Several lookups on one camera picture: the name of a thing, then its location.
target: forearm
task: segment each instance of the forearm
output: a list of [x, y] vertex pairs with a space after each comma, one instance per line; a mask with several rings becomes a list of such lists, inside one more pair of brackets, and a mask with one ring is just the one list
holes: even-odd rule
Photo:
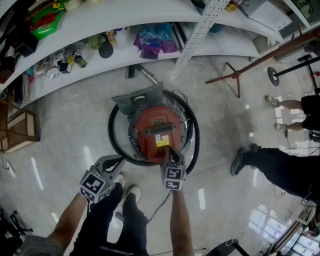
[[170, 234], [173, 256], [185, 255], [194, 251], [191, 225], [183, 191], [173, 191]]
[[48, 238], [58, 241], [66, 250], [77, 230], [86, 205], [87, 199], [78, 193], [62, 213]]

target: black hose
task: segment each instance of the black hose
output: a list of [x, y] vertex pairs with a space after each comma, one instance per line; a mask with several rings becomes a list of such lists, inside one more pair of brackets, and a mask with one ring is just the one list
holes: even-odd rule
[[[192, 137], [192, 129], [194, 126], [194, 132], [195, 132], [195, 142], [194, 142], [194, 153], [193, 153], [193, 158], [191, 160], [191, 163], [189, 164], [189, 166], [186, 169], [186, 173], [187, 175], [193, 170], [193, 168], [196, 165], [196, 162], [198, 160], [198, 156], [199, 156], [199, 148], [200, 148], [200, 129], [199, 129], [199, 124], [198, 121], [196, 119], [196, 116], [194, 114], [194, 112], [192, 111], [192, 109], [189, 107], [189, 105], [183, 101], [183, 99], [181, 99], [178, 95], [174, 94], [171, 91], [168, 90], [163, 90], [163, 94], [166, 96], [169, 96], [171, 98], [173, 98], [175, 101], [177, 101], [184, 109], [185, 109], [185, 114], [187, 116], [187, 118], [190, 118], [190, 120], [188, 121], [189, 123], [189, 130], [188, 130], [188, 134], [187, 134], [187, 140], [190, 140]], [[118, 105], [115, 105], [115, 107], [113, 108], [113, 110], [111, 111], [110, 117], [109, 117], [109, 121], [108, 121], [108, 133], [109, 133], [109, 139], [111, 142], [112, 147], [114, 148], [114, 150], [117, 152], [117, 154], [119, 154], [120, 156], [123, 156], [128, 162], [134, 164], [134, 165], [138, 165], [138, 166], [157, 166], [158, 163], [156, 162], [150, 162], [150, 161], [146, 161], [146, 160], [137, 160], [134, 159], [133, 157], [131, 157], [130, 155], [128, 155], [126, 152], [121, 150], [121, 147], [119, 146], [119, 144], [116, 142], [115, 139], [115, 119], [116, 119], [116, 115], [119, 111], [119, 107]]]

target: warning sticker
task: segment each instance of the warning sticker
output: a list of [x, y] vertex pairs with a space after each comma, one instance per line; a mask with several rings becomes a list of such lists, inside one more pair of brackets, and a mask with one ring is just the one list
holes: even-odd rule
[[155, 136], [155, 143], [158, 148], [169, 145], [169, 135], [160, 136], [160, 134], [157, 134]]

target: gray sleeve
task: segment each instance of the gray sleeve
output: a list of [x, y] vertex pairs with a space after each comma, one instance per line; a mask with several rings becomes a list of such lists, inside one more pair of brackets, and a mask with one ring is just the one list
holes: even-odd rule
[[63, 256], [62, 245], [51, 238], [27, 235], [21, 247], [21, 256]]

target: dark jeans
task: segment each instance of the dark jeans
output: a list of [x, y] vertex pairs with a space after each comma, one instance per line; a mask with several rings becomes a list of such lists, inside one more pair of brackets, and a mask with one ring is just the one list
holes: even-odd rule
[[[147, 255], [147, 223], [148, 219], [140, 211], [136, 204], [136, 196], [129, 194], [123, 203], [123, 229], [116, 244], [107, 242], [109, 224], [117, 205], [120, 203], [123, 188], [120, 183], [109, 196], [94, 205], [89, 215], [83, 222], [78, 237], [74, 243], [71, 256], [84, 255], [112, 255], [115, 251], [133, 253], [135, 255]], [[111, 251], [103, 251], [100, 247], [106, 247]]]
[[289, 194], [320, 201], [320, 156], [298, 157], [277, 148], [261, 148], [243, 154], [241, 167], [247, 165], [257, 167], [271, 183]]

